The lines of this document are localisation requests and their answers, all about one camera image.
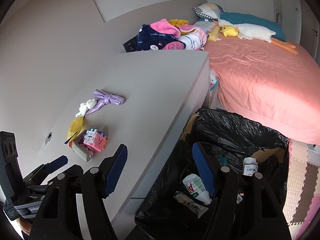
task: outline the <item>black plastic bag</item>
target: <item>black plastic bag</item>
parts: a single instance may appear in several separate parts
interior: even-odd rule
[[[281,207],[284,206],[289,170],[287,137],[239,114],[207,108],[199,109],[198,114],[190,134],[184,141],[177,142],[147,198],[136,213],[137,225],[151,239],[201,239],[208,226],[216,199],[206,206],[209,210],[198,219],[193,212],[173,198],[176,191],[190,196],[182,179],[191,173],[199,175],[192,157],[192,146],[195,142],[201,142],[209,155],[217,158],[226,157],[228,166],[240,174],[243,159],[250,157],[254,152],[277,147],[285,149],[282,163],[271,156],[258,167],[258,171],[270,184]]]

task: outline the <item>purple fabric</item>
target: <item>purple fabric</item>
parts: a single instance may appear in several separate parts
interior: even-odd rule
[[[125,99],[120,97],[120,96],[116,96],[116,95],[112,95],[110,93],[106,93],[103,92],[99,89],[96,89],[93,93],[93,97],[97,99],[97,104],[89,109],[85,114],[91,114],[97,110],[99,110],[100,108],[102,108],[104,105],[108,105],[108,104],[116,104],[116,105],[121,105],[124,103]]]

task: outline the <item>checkered pillow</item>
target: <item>checkered pillow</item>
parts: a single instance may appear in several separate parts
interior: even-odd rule
[[[220,20],[221,7],[216,4],[204,3],[198,7],[194,7],[196,15],[203,19]]]

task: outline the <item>puzzle cube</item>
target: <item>puzzle cube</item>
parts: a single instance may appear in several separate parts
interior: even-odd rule
[[[101,152],[106,147],[107,141],[107,136],[101,131],[98,131],[97,129],[89,129],[84,136],[83,143],[91,149]]]
[[[71,141],[71,145],[69,146],[72,150],[79,155],[83,160],[88,162],[91,160],[94,155],[94,151],[89,148],[86,144],[84,144],[84,136],[86,135],[87,130],[84,130],[81,134],[79,134],[73,141]]]

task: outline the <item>pink bedsheet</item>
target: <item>pink bedsheet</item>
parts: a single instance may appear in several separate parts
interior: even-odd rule
[[[298,44],[293,55],[271,43],[224,37],[209,41],[210,67],[219,77],[219,99],[229,112],[320,144],[320,68]]]

